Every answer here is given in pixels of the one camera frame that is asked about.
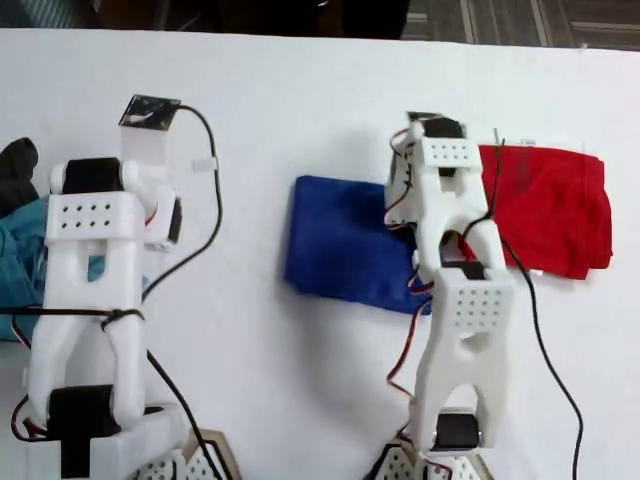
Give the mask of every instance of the white plastic part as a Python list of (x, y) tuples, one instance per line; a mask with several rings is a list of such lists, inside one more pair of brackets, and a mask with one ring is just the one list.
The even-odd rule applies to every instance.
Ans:
[[(493, 480), (493, 476), (478, 456), (438, 457), (428, 460), (450, 468), (453, 475), (449, 478), (449, 472), (446, 469), (437, 465), (430, 465), (424, 458), (419, 458), (416, 462), (416, 472), (420, 472), (419, 477), (417, 477), (420, 480), (424, 478), (429, 480)], [(423, 476), (425, 469), (428, 472), (426, 477)]]
[(120, 128), (120, 160), (136, 160), (149, 166), (166, 166), (167, 132), (146, 128)]
[(165, 169), (144, 165), (135, 160), (122, 163), (120, 177), (127, 192), (133, 193), (143, 204), (146, 226), (144, 244), (151, 249), (168, 250), (168, 240), (176, 193), (164, 180)]
[(417, 480), (414, 465), (401, 447), (391, 447), (380, 465), (375, 480)]
[[(445, 232), (463, 233), (487, 212), (482, 162), (478, 146), (468, 140), (427, 138), (421, 132), (414, 123), (395, 145), (400, 154), (394, 154), (396, 168), (411, 172), (411, 184), (405, 200), (388, 212), (396, 223), (417, 223), (414, 262), (422, 282), (434, 282), (431, 333), (418, 366), (410, 430), (417, 450), (431, 454), (447, 399), (458, 386), (471, 385), (478, 402), (468, 413), (478, 420), (480, 446), (491, 447), (506, 399), (514, 280), (493, 220), (477, 223), (466, 239), (485, 267), (485, 279), (470, 280), (461, 269), (442, 267)], [(455, 169), (453, 177), (441, 176), (443, 168)], [(400, 198), (406, 189), (402, 183), (396, 170), (387, 186), (392, 198)], [(386, 201), (387, 208), (394, 204)]]
[(145, 464), (128, 480), (182, 480), (185, 478), (185, 460), (181, 450), (172, 450), (164, 457)]
[[(187, 427), (177, 405), (164, 405), (164, 410), (145, 415), (127, 431), (105, 438), (94, 438), (90, 444), (91, 480), (126, 479), (132, 472), (153, 463), (167, 452), (181, 447), (187, 440)], [(28, 480), (60, 480), (60, 442), (29, 444), (27, 449)], [(184, 468), (176, 470), (178, 479), (185, 478)]]
[[(142, 206), (130, 193), (51, 195), (44, 307), (139, 308), (143, 228)], [(89, 255), (100, 246), (105, 255), (104, 273), (89, 282)], [(37, 323), (28, 392), (40, 422), (47, 422), (51, 391), (65, 386), (67, 362), (80, 334), (90, 322), (99, 320), (103, 319), (42, 316)], [(112, 412), (116, 422), (128, 428), (144, 410), (143, 320), (129, 315), (109, 325), (105, 333), (115, 358)]]
[[(220, 462), (215, 449), (211, 445), (207, 444), (207, 450), (209, 451), (209, 455), (211, 456), (213, 463), (216, 465), (222, 480), (231, 480), (231, 478), (227, 477), (225, 474), (225, 471), (222, 468), (222, 463)], [(213, 470), (209, 467), (209, 463), (207, 462), (202, 448), (200, 447), (196, 449), (187, 462), (187, 466), (185, 468), (185, 480), (215, 480)]]
[(433, 447), (438, 415), (460, 385), (474, 387), (480, 446), (492, 447), (507, 392), (507, 326), (514, 280), (506, 269), (486, 269), (486, 280), (442, 268), (433, 288), (431, 332), (418, 365), (411, 402), (414, 444)]

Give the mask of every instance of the black cloth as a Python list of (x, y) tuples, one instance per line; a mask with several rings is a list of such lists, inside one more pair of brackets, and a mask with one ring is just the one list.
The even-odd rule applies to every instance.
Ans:
[(0, 218), (38, 199), (31, 184), (38, 163), (38, 150), (31, 140), (21, 138), (0, 152)]

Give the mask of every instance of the wire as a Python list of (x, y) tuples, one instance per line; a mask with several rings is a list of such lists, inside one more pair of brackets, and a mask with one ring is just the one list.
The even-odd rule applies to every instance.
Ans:
[[(207, 131), (207, 135), (209, 137), (209, 144), (210, 144), (210, 147), (211, 147), (211, 156), (216, 158), (215, 138), (214, 138), (214, 135), (213, 135), (213, 131), (211, 130), (211, 127), (209, 126), (209, 123), (207, 122), (207, 119), (204, 117), (204, 115), (202, 115), (202, 113), (200, 113), (195, 108), (190, 107), (188, 105), (179, 105), (178, 107), (176, 107), (176, 109), (177, 110), (189, 111), (189, 112), (193, 113), (196, 117), (198, 117), (198, 119), (200, 119), (200, 121), (204, 125), (204, 127), (205, 127), (205, 129)], [(160, 275), (153, 282), (151, 282), (151, 284), (142, 293), (142, 303), (144, 303), (144, 301), (147, 299), (149, 294), (153, 290), (155, 290), (158, 287), (158, 285), (160, 285), (170, 275), (175, 273), (177, 270), (179, 270), (180, 268), (185, 266), (191, 260), (193, 260), (198, 255), (200, 255), (205, 250), (207, 250), (211, 245), (213, 245), (213, 242), (215, 241), (216, 237), (218, 236), (218, 232), (220, 231), (220, 227), (222, 226), (222, 216), (223, 216), (222, 193), (221, 193), (221, 189), (220, 189), (220, 169), (219, 169), (219, 166), (217, 166), (216, 169), (214, 170), (213, 176), (214, 176), (214, 186), (215, 186), (215, 191), (216, 191), (216, 204), (217, 204), (217, 207), (218, 207), (218, 218), (216, 220), (216, 224), (215, 224), (215, 227), (213, 229), (213, 232), (211, 233), (211, 235), (209, 236), (207, 241), (200, 248), (198, 248), (192, 254), (188, 255), (187, 257), (185, 257), (184, 259), (179, 261), (177, 264), (175, 264), (173, 267), (169, 268), (162, 275)], [(207, 460), (209, 468), (211, 468), (211, 471), (213, 472), (214, 478), (216, 478), (218, 480), (222, 480), (222, 476), (220, 475), (220, 472), (218, 471), (218, 468), (216, 467), (213, 459), (211, 458), (211, 455), (209, 454), (209, 449), (207, 448), (207, 444), (204, 441), (204, 438), (202, 438), (202, 433), (200, 432), (200, 427), (198, 427), (198, 424), (196, 423), (196, 419), (193, 416), (193, 413), (191, 412), (191, 408), (189, 407), (189, 404), (187, 403), (187, 401), (185, 400), (184, 396), (182, 395), (182, 393), (180, 392), (180, 390), (178, 389), (176, 384), (173, 382), (173, 380), (171, 379), (169, 374), (164, 370), (164, 368), (162, 368), (162, 365), (160, 365), (160, 362), (158, 362), (158, 360), (153, 356), (153, 354), (151, 353), (150, 350), (147, 350), (147, 359), (149, 360), (149, 363), (153, 366), (153, 368), (156, 370), (156, 372), (158, 372), (158, 375), (160, 375), (160, 377), (162, 378), (164, 383), (167, 384), (167, 386), (169, 387), (169, 389), (171, 390), (173, 395), (176, 397), (176, 399), (178, 400), (178, 402), (182, 406), (182, 409), (184, 410), (185, 414), (187, 415), (187, 418), (189, 419), (189, 423), (191, 424), (191, 429), (193, 430), (193, 433), (194, 433), (194, 435), (196, 437), (196, 440), (198, 441), (198, 446), (202, 450), (202, 454), (205, 456), (205, 459)]]
[(443, 469), (445, 472), (447, 472), (447, 480), (452, 480), (453, 479), (453, 470), (450, 467), (447, 467), (446, 465), (443, 465), (441, 463), (437, 463), (437, 462), (432, 462), (431, 460), (422, 457), (425, 461), (425, 463), (427, 463), (427, 465), (431, 465), (432, 467), (436, 468), (435, 473), (440, 473), (438, 471), (438, 468)]
[(529, 294), (531, 295), (531, 310), (533, 312), (533, 327), (536, 331), (536, 339), (538, 340), (538, 345), (540, 346), (540, 351), (542, 352), (542, 357), (544, 358), (544, 362), (547, 364), (547, 368), (551, 372), (551, 375), (553, 376), (554, 380), (560, 387), (560, 390), (562, 390), (562, 393), (564, 393), (564, 396), (567, 397), (567, 400), (571, 404), (571, 408), (573, 408), (573, 411), (575, 412), (576, 417), (578, 418), (578, 436), (576, 438), (576, 446), (573, 451), (573, 465), (572, 465), (572, 477), (571, 477), (573, 480), (577, 480), (578, 459), (580, 456), (580, 445), (582, 443), (582, 434), (584, 432), (584, 421), (582, 419), (582, 412), (580, 411), (580, 408), (578, 407), (578, 404), (576, 403), (576, 401), (571, 396), (571, 393), (569, 393), (569, 390), (567, 389), (565, 384), (562, 382), (562, 379), (560, 378), (560, 375), (558, 375), (558, 372), (556, 371), (555, 367), (551, 363), (551, 359), (549, 358), (549, 354), (547, 353), (547, 349), (544, 345), (544, 341), (542, 340), (542, 334), (540, 332), (540, 324), (538, 322), (538, 304), (536, 301), (536, 291), (533, 286), (533, 281), (531, 280), (531, 275), (529, 275), (529, 272), (526, 270), (525, 266), (520, 261), (520, 258), (518, 258), (518, 255), (516, 255), (516, 252), (513, 251), (513, 249), (511, 248), (511, 245), (509, 245), (507, 241), (502, 237), (500, 237), (500, 240), (502, 241), (502, 244), (509, 252), (509, 255), (511, 255), (511, 257), (513, 258), (513, 261), (516, 262), (516, 265), (518, 266), (518, 270), (520, 270), (520, 273), (522, 273), (522, 276), (524, 277), (524, 280), (525, 282), (527, 282), (527, 286), (529, 287)]
[[(504, 144), (505, 144), (505, 140), (502, 139), (502, 143), (500, 147), (498, 147), (498, 151), (496, 155), (496, 158), (497, 158), (496, 175), (493, 181), (493, 194), (491, 196), (491, 204), (490, 204), (489, 210), (482, 217), (472, 221), (471, 223), (469, 223), (469, 225), (467, 225), (467, 228), (465, 228), (464, 233), (462, 235), (463, 239), (466, 239), (466, 235), (469, 233), (469, 231), (471, 230), (471, 228), (473, 228), (474, 225), (477, 225), (478, 223), (484, 220), (492, 219), (493, 216), (495, 215), (496, 198), (497, 198), (498, 185), (499, 185), (498, 180), (501, 174), (501, 163), (504, 158), (504, 155), (503, 155)], [(551, 363), (551, 359), (549, 358), (549, 354), (547, 353), (547, 348), (544, 345), (544, 341), (542, 339), (542, 333), (540, 332), (540, 323), (538, 320), (538, 302), (536, 299), (536, 290), (533, 285), (533, 281), (531, 280), (531, 275), (529, 275), (529, 272), (527, 271), (526, 267), (524, 266), (522, 261), (520, 261), (520, 258), (518, 257), (518, 255), (516, 255), (516, 252), (513, 250), (513, 248), (511, 248), (511, 245), (509, 245), (509, 243), (504, 239), (504, 237), (500, 236), (500, 241), (504, 245), (505, 249), (509, 252), (509, 255), (511, 255), (511, 258), (513, 258), (513, 261), (517, 265), (518, 270), (520, 270), (520, 273), (524, 277), (524, 280), (527, 283), (527, 287), (529, 288), (529, 294), (531, 296), (531, 311), (533, 314), (533, 327), (536, 332), (536, 339), (538, 341), (538, 346), (540, 347), (540, 351), (542, 352), (542, 357), (544, 358), (544, 362), (547, 365), (547, 368), (549, 369), (549, 371), (551, 372), (551, 375), (553, 376), (554, 380), (560, 387), (560, 390), (562, 390), (562, 393), (567, 398), (568, 402), (571, 404), (571, 408), (573, 408), (573, 411), (575, 412), (576, 417), (578, 419), (578, 435), (576, 438), (575, 449), (573, 451), (573, 464), (572, 464), (572, 476), (571, 476), (573, 480), (577, 480), (578, 479), (578, 460), (580, 456), (580, 445), (582, 444), (582, 435), (584, 432), (584, 420), (582, 418), (582, 412), (580, 411), (578, 404), (571, 396), (571, 393), (565, 386), (564, 382), (560, 378), (560, 375), (558, 375), (558, 372), (556, 371), (555, 367)]]
[(407, 390), (406, 388), (402, 387), (401, 385), (398, 385), (393, 379), (395, 378), (395, 376), (398, 374), (398, 372), (404, 365), (404, 362), (407, 359), (407, 354), (409, 353), (409, 350), (411, 350), (411, 343), (413, 342), (413, 336), (416, 332), (416, 324), (418, 323), (418, 318), (420, 318), (420, 315), (422, 315), (422, 310), (424, 310), (424, 307), (426, 307), (430, 303), (431, 303), (431, 297), (427, 298), (424, 302), (422, 302), (420, 306), (416, 308), (415, 312), (413, 312), (413, 315), (411, 316), (411, 324), (409, 325), (409, 333), (407, 334), (407, 339), (404, 343), (404, 348), (400, 353), (400, 357), (398, 358), (398, 361), (393, 366), (391, 371), (387, 374), (387, 383), (393, 388), (395, 388), (396, 390), (399, 390), (400, 392), (407, 394), (409, 398), (413, 398), (413, 394), (409, 392), (409, 390)]

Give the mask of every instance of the red wire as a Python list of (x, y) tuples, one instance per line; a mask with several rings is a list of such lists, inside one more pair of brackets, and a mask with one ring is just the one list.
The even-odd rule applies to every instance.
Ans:
[(432, 462), (431, 460), (428, 460), (426, 458), (424, 459), (424, 461), (428, 465), (431, 465), (431, 466), (436, 467), (436, 468), (442, 468), (443, 470), (445, 470), (448, 473), (447, 480), (452, 480), (452, 478), (453, 478), (453, 470), (451, 468), (447, 467), (446, 465), (442, 465), (441, 463)]
[(391, 371), (387, 375), (387, 383), (389, 385), (391, 385), (393, 388), (395, 388), (396, 390), (399, 390), (402, 393), (406, 393), (411, 398), (413, 398), (413, 394), (409, 392), (406, 388), (402, 387), (401, 385), (398, 385), (396, 382), (393, 381), (393, 379), (398, 374), (398, 372), (404, 365), (405, 360), (407, 359), (407, 354), (409, 353), (409, 350), (411, 350), (413, 335), (416, 332), (416, 324), (418, 322), (418, 318), (420, 318), (420, 315), (422, 314), (422, 310), (424, 310), (424, 307), (426, 307), (430, 302), (431, 302), (431, 298), (428, 298), (427, 300), (425, 300), (420, 304), (420, 306), (416, 309), (415, 312), (413, 312), (413, 315), (411, 316), (411, 324), (409, 326), (409, 333), (407, 335), (407, 340), (404, 343), (404, 348), (402, 349), (402, 353), (400, 354), (400, 357), (398, 358), (398, 361), (396, 362), (394, 367), (391, 369)]

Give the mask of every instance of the folded cloth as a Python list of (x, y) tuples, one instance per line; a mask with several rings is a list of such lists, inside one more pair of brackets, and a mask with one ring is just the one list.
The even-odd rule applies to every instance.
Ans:
[[(28, 203), (0, 219), (0, 305), (3, 307), (41, 306), (47, 274), (44, 245), (47, 197)], [(89, 259), (89, 281), (104, 271), (104, 257)], [(31, 338), (37, 316), (16, 317)], [(9, 315), (0, 315), (0, 340), (15, 340)]]
[[(495, 221), (525, 267), (582, 280), (590, 268), (609, 266), (611, 207), (600, 160), (519, 146), (482, 145), (480, 154), (487, 199), (501, 156)], [(506, 250), (505, 258), (515, 265)]]
[(382, 185), (298, 178), (285, 280), (301, 293), (413, 313), (427, 298), (407, 288), (413, 232), (388, 231), (384, 210)]

